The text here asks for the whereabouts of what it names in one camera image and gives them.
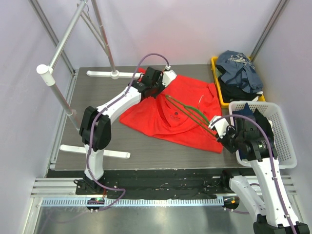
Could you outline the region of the green clothes hanger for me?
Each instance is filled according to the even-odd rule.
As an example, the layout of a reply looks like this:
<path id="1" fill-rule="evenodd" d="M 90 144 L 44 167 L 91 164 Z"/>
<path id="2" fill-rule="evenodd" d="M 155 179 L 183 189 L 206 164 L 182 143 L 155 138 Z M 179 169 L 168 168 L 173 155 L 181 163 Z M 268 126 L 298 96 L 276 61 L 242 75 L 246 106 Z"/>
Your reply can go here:
<path id="1" fill-rule="evenodd" d="M 199 109 L 190 105 L 186 105 L 170 95 L 165 95 L 165 98 L 178 110 L 180 110 L 197 125 L 199 125 L 202 129 L 208 132 L 212 137 L 217 138 L 217 135 L 209 127 L 210 121 Z"/>

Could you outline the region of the red tank top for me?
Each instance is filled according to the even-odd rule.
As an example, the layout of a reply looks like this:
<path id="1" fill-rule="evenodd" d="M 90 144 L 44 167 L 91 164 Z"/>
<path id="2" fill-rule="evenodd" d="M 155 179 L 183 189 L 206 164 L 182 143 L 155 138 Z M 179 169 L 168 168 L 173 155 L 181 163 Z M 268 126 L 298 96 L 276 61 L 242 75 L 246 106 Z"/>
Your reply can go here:
<path id="1" fill-rule="evenodd" d="M 177 75 L 156 98 L 149 97 L 126 110 L 119 118 L 120 123 L 149 137 L 221 153 L 223 146 L 214 134 L 208 133 L 171 104 L 166 99 L 167 95 L 197 108 L 208 120 L 222 114 L 214 83 Z"/>

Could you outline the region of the yellow plastic tray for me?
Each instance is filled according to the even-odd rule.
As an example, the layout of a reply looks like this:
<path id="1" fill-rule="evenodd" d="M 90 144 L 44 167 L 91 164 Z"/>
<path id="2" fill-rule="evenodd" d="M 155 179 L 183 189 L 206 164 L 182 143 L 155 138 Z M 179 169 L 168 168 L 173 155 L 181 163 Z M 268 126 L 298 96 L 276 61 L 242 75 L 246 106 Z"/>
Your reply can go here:
<path id="1" fill-rule="evenodd" d="M 220 106 L 221 106 L 222 109 L 228 109 L 229 103 L 226 103 L 223 100 L 222 92 L 221 92 L 221 89 L 220 89 L 220 83 L 218 81 L 218 77 L 217 77 L 217 73 L 216 73 L 215 63 L 216 63 L 217 59 L 218 59 L 218 57 L 212 57 L 211 58 L 211 71 L 213 73 L 214 83 L 215 83 L 215 86 L 216 86 L 216 89 L 217 89 Z"/>

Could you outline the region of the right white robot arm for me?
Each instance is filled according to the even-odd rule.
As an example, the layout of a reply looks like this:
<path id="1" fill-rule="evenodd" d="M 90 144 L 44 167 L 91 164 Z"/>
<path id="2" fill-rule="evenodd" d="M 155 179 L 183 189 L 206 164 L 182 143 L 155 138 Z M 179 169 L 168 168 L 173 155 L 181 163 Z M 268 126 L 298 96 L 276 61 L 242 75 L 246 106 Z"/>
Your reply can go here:
<path id="1" fill-rule="evenodd" d="M 255 120 L 242 115 L 233 115 L 256 127 L 257 138 L 248 136 L 250 128 L 240 131 L 227 122 L 226 116 L 215 116 L 209 127 L 217 132 L 217 140 L 231 153 L 241 150 L 247 156 L 259 183 L 259 196 L 240 173 L 222 173 L 220 187 L 223 191 L 234 192 L 253 218 L 256 234 L 308 234 L 307 224 L 300 222 L 295 214 L 279 169 L 274 143 L 269 140 L 262 127 Z"/>

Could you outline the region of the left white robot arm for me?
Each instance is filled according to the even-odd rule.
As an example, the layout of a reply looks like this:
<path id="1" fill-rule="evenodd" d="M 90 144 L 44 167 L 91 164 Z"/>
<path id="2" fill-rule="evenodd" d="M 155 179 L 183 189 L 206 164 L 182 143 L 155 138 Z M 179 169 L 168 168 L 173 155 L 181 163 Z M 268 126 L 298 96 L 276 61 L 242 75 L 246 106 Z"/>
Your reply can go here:
<path id="1" fill-rule="evenodd" d="M 164 88 L 163 72 L 148 67 L 115 98 L 97 108 L 85 109 L 79 135 L 86 149 L 86 169 L 78 186 L 95 195 L 103 191 L 104 183 L 100 180 L 104 175 L 103 153 L 112 138 L 112 123 L 132 106 L 149 97 L 157 97 Z"/>

